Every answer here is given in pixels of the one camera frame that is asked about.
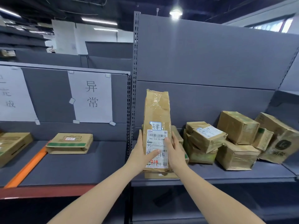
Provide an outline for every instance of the window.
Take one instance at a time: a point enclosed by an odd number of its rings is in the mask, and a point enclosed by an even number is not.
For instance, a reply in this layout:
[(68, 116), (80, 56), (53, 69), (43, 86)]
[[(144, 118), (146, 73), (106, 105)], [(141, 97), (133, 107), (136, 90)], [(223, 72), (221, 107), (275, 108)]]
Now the window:
[(247, 27), (259, 29), (259, 30), (287, 33), (292, 22), (293, 22), (293, 17), (286, 16), (280, 19), (273, 19), (271, 21), (262, 22), (256, 25), (249, 25)]

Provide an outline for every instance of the ceiling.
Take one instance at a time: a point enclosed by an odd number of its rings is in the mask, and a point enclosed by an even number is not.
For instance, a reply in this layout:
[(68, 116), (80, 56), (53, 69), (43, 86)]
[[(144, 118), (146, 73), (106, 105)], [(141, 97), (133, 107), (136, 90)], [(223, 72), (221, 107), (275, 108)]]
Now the ceiling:
[(81, 17), (117, 21), (118, 28), (133, 30), (134, 11), (169, 17), (171, 8), (178, 4), (183, 19), (224, 23), (242, 15), (277, 4), (284, 0), (0, 0), (0, 7), (22, 16), (16, 18), (0, 12), (3, 18), (23, 25), (51, 19), (83, 22)]

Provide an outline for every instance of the orange divider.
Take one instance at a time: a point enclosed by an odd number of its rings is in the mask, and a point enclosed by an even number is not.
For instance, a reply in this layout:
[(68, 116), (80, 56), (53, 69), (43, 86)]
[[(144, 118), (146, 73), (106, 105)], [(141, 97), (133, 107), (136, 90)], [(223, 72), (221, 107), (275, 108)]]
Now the orange divider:
[(46, 145), (9, 181), (9, 183), (6, 184), (6, 186), (4, 186), (5, 189), (17, 187), (27, 177), (33, 168), (35, 168), (47, 154)]

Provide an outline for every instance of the person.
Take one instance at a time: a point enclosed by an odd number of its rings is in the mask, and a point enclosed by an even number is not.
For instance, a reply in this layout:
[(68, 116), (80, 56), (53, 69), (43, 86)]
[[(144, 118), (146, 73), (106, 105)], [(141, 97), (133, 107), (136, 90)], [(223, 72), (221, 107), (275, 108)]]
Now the person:
[(53, 46), (51, 46), (51, 48), (49, 49), (51, 53), (56, 53), (55, 49)]
[[(265, 224), (247, 207), (191, 170), (173, 133), (172, 138), (172, 143), (165, 138), (170, 166), (209, 224)], [(65, 207), (48, 224), (102, 223), (125, 186), (159, 153), (157, 149), (144, 154), (140, 130), (136, 146), (125, 165)]]

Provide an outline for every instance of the person's left hand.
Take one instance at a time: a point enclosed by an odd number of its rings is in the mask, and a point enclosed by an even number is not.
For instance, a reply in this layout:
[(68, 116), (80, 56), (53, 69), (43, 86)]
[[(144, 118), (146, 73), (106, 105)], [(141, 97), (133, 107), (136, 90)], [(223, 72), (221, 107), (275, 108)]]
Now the person's left hand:
[(136, 176), (153, 158), (159, 155), (160, 152), (160, 149), (156, 149), (147, 155), (144, 154), (142, 147), (142, 131), (139, 130), (137, 143), (133, 148), (125, 166), (127, 166), (130, 169), (130, 172)]

